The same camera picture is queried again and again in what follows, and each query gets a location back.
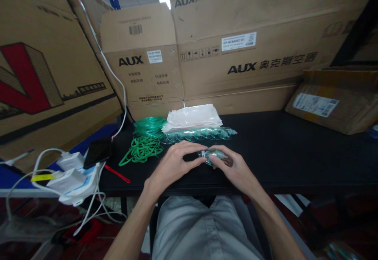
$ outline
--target black table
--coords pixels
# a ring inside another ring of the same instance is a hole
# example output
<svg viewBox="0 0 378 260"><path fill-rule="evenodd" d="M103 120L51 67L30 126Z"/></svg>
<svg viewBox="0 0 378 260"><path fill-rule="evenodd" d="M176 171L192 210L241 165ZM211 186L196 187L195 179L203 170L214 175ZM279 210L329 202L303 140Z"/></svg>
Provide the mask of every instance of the black table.
<svg viewBox="0 0 378 260"><path fill-rule="evenodd" d="M378 192L378 141L366 133L347 136L281 111L220 116L238 134L231 140L203 140L206 146L224 144L240 153L269 194L345 194ZM118 166L129 149L133 125L113 143L108 165L131 180L126 184L104 170L100 191L107 196L141 193L160 157L144 164ZM192 154L184 159L194 159ZM221 170L202 164L172 184L165 195L227 195L237 193Z"/></svg>

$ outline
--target hand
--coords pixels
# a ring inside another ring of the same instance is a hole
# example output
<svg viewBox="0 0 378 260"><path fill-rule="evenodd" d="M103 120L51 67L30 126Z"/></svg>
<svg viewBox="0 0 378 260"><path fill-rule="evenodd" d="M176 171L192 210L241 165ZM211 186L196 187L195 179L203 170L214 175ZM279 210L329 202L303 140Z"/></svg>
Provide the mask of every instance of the hand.
<svg viewBox="0 0 378 260"><path fill-rule="evenodd" d="M225 176L237 189L251 199L254 199L260 192L264 192L240 154L235 153L224 145L214 145L210 149L220 150L228 156L228 159L222 160L215 155L210 155L209 158L214 165L224 172Z"/></svg>
<svg viewBox="0 0 378 260"><path fill-rule="evenodd" d="M174 144L168 149L166 155L146 182L160 196L168 186L179 180L192 168L206 161L206 158L200 157L191 162L185 162L182 157L206 149L207 146L186 140Z"/></svg>

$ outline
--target left hand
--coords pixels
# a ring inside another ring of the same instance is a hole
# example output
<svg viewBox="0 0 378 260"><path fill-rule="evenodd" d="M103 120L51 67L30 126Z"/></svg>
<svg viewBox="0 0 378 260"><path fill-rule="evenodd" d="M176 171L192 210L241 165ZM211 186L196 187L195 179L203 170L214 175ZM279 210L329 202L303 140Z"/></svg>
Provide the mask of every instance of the left hand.
<svg viewBox="0 0 378 260"><path fill-rule="evenodd" d="M155 171L146 180L145 186L150 186L151 190L160 196L168 186L179 180L192 168L206 161L206 158L200 157L193 161L185 162L182 157L206 149L207 146L186 140L172 145Z"/></svg>

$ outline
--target person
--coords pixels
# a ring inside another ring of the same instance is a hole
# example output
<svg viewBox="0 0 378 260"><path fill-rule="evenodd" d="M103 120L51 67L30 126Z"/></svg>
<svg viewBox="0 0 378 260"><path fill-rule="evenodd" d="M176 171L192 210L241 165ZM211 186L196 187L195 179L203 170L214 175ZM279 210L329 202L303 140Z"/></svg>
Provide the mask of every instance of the person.
<svg viewBox="0 0 378 260"><path fill-rule="evenodd" d="M274 260L305 259L273 201L261 187L243 157L225 146L212 146L228 158L211 161L254 204ZM185 162L183 156L206 150L204 145L181 141L171 146L152 175L104 259L138 259L159 196L206 158ZM161 206L152 259L263 259L247 239L232 201L217 196L208 208L192 197L169 197Z"/></svg>

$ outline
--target yellow tag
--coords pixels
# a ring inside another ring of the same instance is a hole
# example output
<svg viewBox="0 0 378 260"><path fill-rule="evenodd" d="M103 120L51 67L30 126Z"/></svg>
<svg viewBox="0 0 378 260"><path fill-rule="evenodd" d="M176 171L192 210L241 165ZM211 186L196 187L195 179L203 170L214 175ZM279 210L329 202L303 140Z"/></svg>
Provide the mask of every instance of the yellow tag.
<svg viewBox="0 0 378 260"><path fill-rule="evenodd" d="M55 179L52 175L36 175L31 178L31 182Z"/></svg>

